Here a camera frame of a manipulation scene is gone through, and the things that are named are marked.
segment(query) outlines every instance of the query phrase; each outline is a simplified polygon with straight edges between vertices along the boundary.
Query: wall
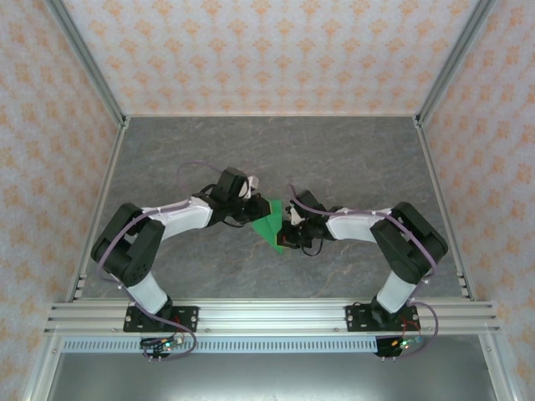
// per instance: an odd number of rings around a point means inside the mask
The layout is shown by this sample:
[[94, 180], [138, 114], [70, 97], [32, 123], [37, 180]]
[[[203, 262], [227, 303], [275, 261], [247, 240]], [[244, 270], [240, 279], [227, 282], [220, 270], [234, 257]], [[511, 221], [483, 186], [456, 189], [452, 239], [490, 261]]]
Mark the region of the wall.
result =
[[415, 114], [476, 0], [66, 0], [127, 114]]
[[498, 0], [425, 127], [481, 299], [535, 399], [535, 3]]
[[42, 0], [0, 2], [0, 399], [63, 301], [115, 125]]

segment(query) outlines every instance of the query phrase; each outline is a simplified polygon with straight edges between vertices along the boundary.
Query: metal table surface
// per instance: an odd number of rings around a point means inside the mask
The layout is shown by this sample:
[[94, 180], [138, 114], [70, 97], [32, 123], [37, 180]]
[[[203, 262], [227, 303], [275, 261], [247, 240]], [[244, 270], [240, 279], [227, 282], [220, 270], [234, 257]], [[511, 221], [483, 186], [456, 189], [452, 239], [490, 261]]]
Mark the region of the metal table surface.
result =
[[396, 363], [370, 353], [64, 354], [48, 401], [492, 401], [477, 336], [441, 337]]

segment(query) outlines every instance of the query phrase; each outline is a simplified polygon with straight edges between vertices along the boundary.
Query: black mounting plate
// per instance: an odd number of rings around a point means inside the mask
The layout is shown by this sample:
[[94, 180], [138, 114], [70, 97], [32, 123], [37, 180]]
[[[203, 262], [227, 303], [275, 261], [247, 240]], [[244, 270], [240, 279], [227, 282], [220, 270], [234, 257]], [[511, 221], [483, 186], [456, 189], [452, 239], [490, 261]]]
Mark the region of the black mounting plate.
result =
[[[172, 307], [171, 320], [178, 317], [182, 326], [193, 332], [197, 330], [199, 307]], [[175, 332], [176, 327], [157, 322], [147, 317], [137, 307], [127, 307], [123, 332]]]
[[[345, 322], [348, 332], [403, 332], [405, 328], [403, 327], [403, 318], [407, 322], [414, 322], [420, 328], [420, 317], [416, 307], [403, 307], [396, 319], [382, 326], [371, 317], [371, 306], [368, 303], [345, 307]], [[410, 324], [405, 331], [417, 332], [418, 328]]]

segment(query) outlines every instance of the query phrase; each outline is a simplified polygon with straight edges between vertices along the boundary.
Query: green object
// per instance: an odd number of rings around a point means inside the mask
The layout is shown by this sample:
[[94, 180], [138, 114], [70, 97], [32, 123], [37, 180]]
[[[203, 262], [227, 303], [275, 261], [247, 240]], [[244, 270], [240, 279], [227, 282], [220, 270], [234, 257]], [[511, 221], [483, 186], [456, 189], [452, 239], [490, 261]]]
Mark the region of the green object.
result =
[[283, 202], [281, 200], [269, 200], [271, 214], [258, 219], [252, 223], [252, 228], [262, 238], [283, 254], [283, 247], [277, 245], [277, 233], [283, 228]]

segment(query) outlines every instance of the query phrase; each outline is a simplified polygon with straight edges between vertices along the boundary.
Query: gray marble surface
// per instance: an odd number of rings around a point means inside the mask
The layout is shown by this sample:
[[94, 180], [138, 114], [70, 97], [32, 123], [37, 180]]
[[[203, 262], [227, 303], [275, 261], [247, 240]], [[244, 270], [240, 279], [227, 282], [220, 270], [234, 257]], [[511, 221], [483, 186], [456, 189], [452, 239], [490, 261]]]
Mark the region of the gray marble surface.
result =
[[[446, 230], [412, 120], [407, 117], [135, 118], [120, 150], [100, 231], [127, 201], [163, 206], [185, 199], [217, 173], [178, 165], [209, 160], [260, 180], [268, 199], [288, 203], [288, 182], [311, 190], [327, 208], [382, 209], [409, 201], [444, 236]], [[250, 226], [222, 224], [164, 241], [152, 270], [163, 289], [184, 297], [372, 297], [390, 268], [379, 248], [326, 241], [316, 257], [279, 255]], [[83, 297], [123, 297], [88, 266]], [[426, 297], [461, 295], [449, 253]]]

